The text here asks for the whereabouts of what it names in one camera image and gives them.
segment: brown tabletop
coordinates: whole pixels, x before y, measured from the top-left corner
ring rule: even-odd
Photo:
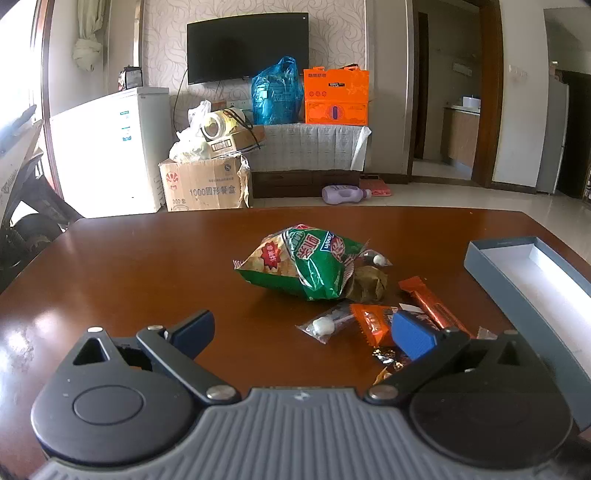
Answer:
[[[356,325],[327,345],[295,328],[333,303],[255,287],[232,271],[264,236],[297,223],[369,239],[394,263],[386,304],[409,301],[397,282],[420,275],[472,332],[511,324],[463,267],[470,240],[536,235],[591,280],[589,264],[519,212],[338,206],[80,220],[0,296],[0,461],[19,475],[42,464],[31,406],[92,325],[131,336],[205,308],[216,336],[198,361],[243,395],[257,385],[367,389],[382,367]]]

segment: gray ribbed surface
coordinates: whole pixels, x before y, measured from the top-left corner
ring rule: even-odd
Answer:
[[[544,468],[492,472],[433,452],[394,408],[352,389],[253,389],[243,402],[208,408],[197,427],[152,462],[120,471],[51,461],[31,480],[553,480]]]

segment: white candy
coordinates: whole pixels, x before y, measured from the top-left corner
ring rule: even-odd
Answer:
[[[314,320],[312,327],[318,336],[332,335],[335,332],[335,323],[326,317],[320,317]]]
[[[374,257],[374,265],[377,265],[379,267],[387,267],[388,260],[386,260],[385,256],[378,254]]]

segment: white logo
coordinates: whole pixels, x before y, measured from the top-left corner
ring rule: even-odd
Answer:
[[[312,398],[312,395],[310,395],[307,392],[300,391],[300,393],[298,393],[297,395],[294,395],[294,398],[299,401],[306,401],[309,398]]]

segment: blue plastic bag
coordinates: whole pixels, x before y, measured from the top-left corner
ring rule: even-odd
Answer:
[[[297,122],[304,88],[296,61],[283,57],[279,63],[263,70],[252,79],[251,94],[255,125]]]

